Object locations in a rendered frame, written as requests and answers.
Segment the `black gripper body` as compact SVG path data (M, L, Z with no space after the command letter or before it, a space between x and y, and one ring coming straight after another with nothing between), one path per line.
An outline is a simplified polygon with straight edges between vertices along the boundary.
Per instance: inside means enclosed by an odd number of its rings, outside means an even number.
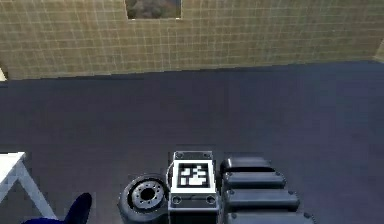
M161 174L134 177L118 199L123 224L166 224L168 188Z

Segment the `dark blue chair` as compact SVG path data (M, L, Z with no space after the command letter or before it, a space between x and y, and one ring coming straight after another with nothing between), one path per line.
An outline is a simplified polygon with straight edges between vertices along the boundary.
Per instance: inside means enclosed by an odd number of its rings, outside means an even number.
M92 195L85 192L72 203L64 219L40 217L26 220L21 224L87 224L92 202Z

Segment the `framed picture on wall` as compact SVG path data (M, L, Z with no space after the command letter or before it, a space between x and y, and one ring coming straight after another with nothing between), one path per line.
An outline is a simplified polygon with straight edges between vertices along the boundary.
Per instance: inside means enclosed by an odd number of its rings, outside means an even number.
M124 0L129 19L170 19L181 17L180 0Z

